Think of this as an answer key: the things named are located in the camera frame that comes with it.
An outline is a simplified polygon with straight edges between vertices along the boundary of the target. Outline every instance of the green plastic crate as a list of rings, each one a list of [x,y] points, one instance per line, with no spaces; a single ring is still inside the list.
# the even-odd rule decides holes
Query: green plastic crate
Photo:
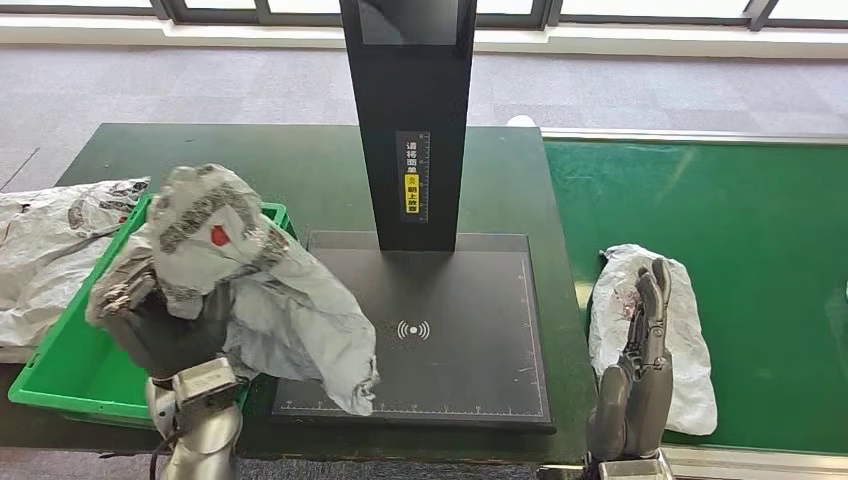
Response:
[[[82,288],[9,388],[9,400],[60,411],[72,420],[153,428],[144,400],[147,374],[102,330],[85,322],[94,282],[145,221],[144,195],[115,234]],[[263,203],[262,213],[296,238],[286,207]]]

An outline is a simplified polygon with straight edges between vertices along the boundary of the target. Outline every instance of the crumpled package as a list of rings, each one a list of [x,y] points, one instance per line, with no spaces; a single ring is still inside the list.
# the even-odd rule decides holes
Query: crumpled package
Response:
[[[371,414],[374,327],[353,294],[262,214],[259,196],[235,173],[175,169],[116,262],[145,255],[176,317],[196,319],[204,295],[229,282],[223,351],[237,374],[318,380],[346,412]]]
[[[0,362],[29,359],[147,184],[142,178],[0,194]]]
[[[618,362],[627,343],[630,318],[639,294],[635,280],[660,255],[639,245],[616,245],[601,252],[607,264],[592,292],[589,355],[595,374]],[[674,391],[666,428],[689,435],[709,435],[716,429],[718,410],[710,381],[710,353],[701,335],[695,292],[686,267],[669,259],[671,298],[666,346],[674,364]]]

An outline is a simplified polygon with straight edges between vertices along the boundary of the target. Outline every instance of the wireless charging symbol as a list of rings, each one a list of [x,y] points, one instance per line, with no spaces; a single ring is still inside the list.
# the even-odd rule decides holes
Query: wireless charging symbol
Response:
[[[430,324],[427,322],[419,323],[418,325],[410,325],[405,320],[398,323],[397,328],[398,338],[403,340],[409,336],[416,336],[422,340],[430,338]]]

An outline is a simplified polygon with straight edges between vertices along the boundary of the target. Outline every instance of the gray carpet floor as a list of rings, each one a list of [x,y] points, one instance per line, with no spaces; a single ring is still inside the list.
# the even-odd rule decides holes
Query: gray carpet floor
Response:
[[[848,136],[848,63],[478,55],[472,125]],[[344,52],[0,46],[0,190],[52,186],[103,122],[354,124]],[[142,479],[146,456],[0,450],[0,480]],[[532,468],[242,462],[245,479],[530,480]]]

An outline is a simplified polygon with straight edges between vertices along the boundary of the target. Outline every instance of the green table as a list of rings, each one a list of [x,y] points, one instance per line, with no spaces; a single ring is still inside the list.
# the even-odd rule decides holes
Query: green table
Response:
[[[558,432],[280,426],[267,421],[260,394],[247,408],[242,455],[580,461],[596,393],[541,136],[537,129],[471,128],[466,145],[459,231],[530,238]],[[208,162],[234,170],[265,201],[286,204],[301,236],[309,229],[374,230],[356,127],[103,125],[59,185],[149,175],[156,191],[175,166]]]
[[[848,147],[580,136],[545,149],[584,324],[611,245],[680,260],[698,299],[718,429],[665,441],[848,454]]]
[[[257,395],[241,455],[578,462],[595,398],[587,300],[598,251],[618,243],[684,262],[698,296],[719,427],[705,438],[669,434],[668,442],[848,453],[848,255],[840,248],[848,239],[848,147],[565,137],[546,137],[543,147],[534,129],[470,129],[460,214],[460,231],[530,235],[557,435],[283,430],[257,415]],[[373,229],[355,127],[104,125],[59,184],[151,175],[155,190],[173,166],[206,162],[286,203],[301,234]],[[580,319],[572,314],[578,303]],[[66,422],[5,402],[0,417],[18,426],[0,432],[0,446],[155,444],[151,432]]]

